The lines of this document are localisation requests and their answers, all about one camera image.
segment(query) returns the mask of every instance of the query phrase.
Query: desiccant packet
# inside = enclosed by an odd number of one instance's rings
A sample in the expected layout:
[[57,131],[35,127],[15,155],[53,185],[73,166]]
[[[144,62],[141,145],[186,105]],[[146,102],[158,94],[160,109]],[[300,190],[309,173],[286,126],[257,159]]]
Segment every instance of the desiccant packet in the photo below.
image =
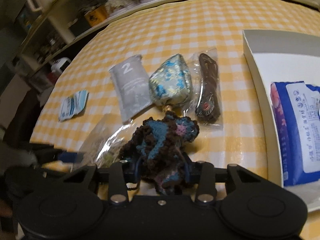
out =
[[87,90],[78,91],[65,98],[61,104],[59,121],[71,119],[74,115],[79,114],[84,109],[87,98]]
[[131,56],[109,70],[123,122],[127,122],[152,105],[148,86],[149,76],[142,66],[141,58],[141,55]]
[[279,135],[284,186],[320,179],[320,87],[274,82],[271,100]]

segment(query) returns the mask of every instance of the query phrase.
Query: blue packaging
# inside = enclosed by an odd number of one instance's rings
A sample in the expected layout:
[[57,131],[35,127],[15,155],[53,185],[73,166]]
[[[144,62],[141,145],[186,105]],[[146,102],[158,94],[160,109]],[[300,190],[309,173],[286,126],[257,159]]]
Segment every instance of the blue packaging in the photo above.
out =
[[284,186],[320,179],[320,87],[274,82],[271,99],[281,150]]
[[65,98],[60,107],[59,121],[71,119],[74,115],[79,114],[87,102],[88,91],[81,90]]

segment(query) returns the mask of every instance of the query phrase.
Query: number 2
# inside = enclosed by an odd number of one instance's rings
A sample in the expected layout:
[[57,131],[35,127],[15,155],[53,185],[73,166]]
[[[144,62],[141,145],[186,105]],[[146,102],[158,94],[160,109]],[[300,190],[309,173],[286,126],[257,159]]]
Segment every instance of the number 2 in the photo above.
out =
[[124,74],[126,74],[126,73],[128,73],[129,71],[131,71],[132,70],[132,68],[130,67],[130,63],[126,63],[126,64],[124,64],[123,66],[122,66],[122,68],[124,68],[125,67],[125,69],[124,69]]

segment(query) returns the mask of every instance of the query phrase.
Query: plastic bag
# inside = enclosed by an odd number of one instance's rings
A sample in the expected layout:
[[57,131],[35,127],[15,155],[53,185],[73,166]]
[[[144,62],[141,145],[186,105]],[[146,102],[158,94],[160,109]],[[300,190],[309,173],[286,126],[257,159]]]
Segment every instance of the plastic bag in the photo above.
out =
[[271,84],[284,186],[320,179],[320,87],[304,82]]
[[108,168],[119,160],[119,151],[131,139],[136,124],[131,120],[113,133],[111,119],[111,114],[104,115],[90,132],[79,149],[74,169],[92,164],[96,164],[98,168]]
[[109,70],[117,93],[121,118],[127,122],[137,113],[152,105],[149,76],[142,66],[141,55],[127,58]]
[[193,97],[183,106],[184,116],[199,124],[222,129],[222,102],[217,49],[193,54],[188,61],[193,84]]

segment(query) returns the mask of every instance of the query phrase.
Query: clear plastic bag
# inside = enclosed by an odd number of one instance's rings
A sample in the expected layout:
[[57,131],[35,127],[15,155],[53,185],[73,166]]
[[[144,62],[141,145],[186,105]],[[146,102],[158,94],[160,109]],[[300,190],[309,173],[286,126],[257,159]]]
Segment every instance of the clear plastic bag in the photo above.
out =
[[104,115],[90,132],[79,149],[74,169],[92,164],[96,164],[98,168],[108,168],[119,160],[119,151],[131,139],[136,124],[131,120],[113,133],[111,119],[111,114]]
[[217,49],[194,53],[187,62],[191,72],[193,96],[183,107],[184,116],[205,126],[223,128]]

